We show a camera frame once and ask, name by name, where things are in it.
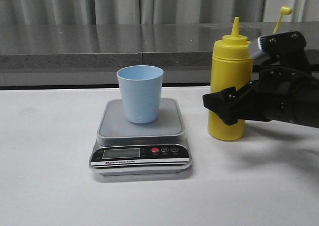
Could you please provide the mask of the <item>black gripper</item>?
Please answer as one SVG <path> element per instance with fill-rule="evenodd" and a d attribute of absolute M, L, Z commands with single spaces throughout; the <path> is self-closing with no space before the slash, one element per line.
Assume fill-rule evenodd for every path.
<path fill-rule="evenodd" d="M 251 59 L 269 57 L 264 64 L 279 62 L 282 67 L 309 67 L 305 37 L 298 31 L 263 35 L 249 45 Z M 296 70 L 282 67 L 260 72 L 259 79 L 237 90 L 226 88 L 202 96 L 203 105 L 224 124 L 234 125 L 240 119 L 255 121 L 297 122 L 295 93 L 299 83 Z"/>

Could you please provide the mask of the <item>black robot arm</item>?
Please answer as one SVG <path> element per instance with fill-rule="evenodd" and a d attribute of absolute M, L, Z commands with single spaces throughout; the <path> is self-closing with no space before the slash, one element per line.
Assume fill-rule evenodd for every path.
<path fill-rule="evenodd" d="M 203 95 L 203 105 L 227 125 L 240 119 L 282 121 L 319 126 L 319 80 L 305 54 L 306 40 L 298 31 L 260 36 L 249 46 L 260 65 L 259 79 L 236 90 Z"/>

